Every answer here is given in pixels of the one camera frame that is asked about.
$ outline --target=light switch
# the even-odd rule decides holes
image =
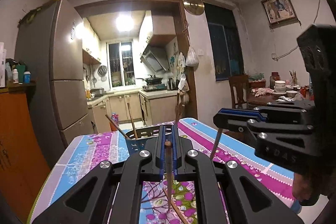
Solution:
[[[198,56],[203,56],[203,55],[204,55],[204,51],[201,48],[199,48],[198,49]]]

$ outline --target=stack of bowls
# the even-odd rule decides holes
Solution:
[[[275,81],[274,85],[275,92],[286,93],[286,82],[285,81]]]

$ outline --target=wooden door frame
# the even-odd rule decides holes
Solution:
[[[162,10],[172,12],[179,52],[186,57],[189,49],[189,32],[183,6],[183,0],[103,0],[76,6],[75,9],[83,17],[126,12],[133,10]],[[185,72],[189,85],[189,104],[185,106],[185,116],[197,119],[197,100],[194,68],[186,67]]]

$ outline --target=white bottle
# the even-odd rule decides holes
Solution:
[[[13,82],[18,83],[19,82],[19,73],[18,73],[17,69],[12,70],[12,72],[13,72]]]

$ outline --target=tablecloth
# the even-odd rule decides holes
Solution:
[[[215,129],[193,118],[181,119],[178,129],[180,136],[192,141],[194,149],[210,155],[217,134]],[[125,139],[119,132],[76,137],[49,174],[27,223],[32,223],[101,161],[117,163],[126,160],[128,156]],[[256,157],[254,148],[223,134],[214,160],[236,160],[283,203],[288,207],[292,206],[293,172]],[[182,224],[172,208],[167,212],[167,198],[163,192],[166,184],[166,181],[143,183],[139,224]],[[173,201],[188,223],[197,223],[193,182],[174,181]]]

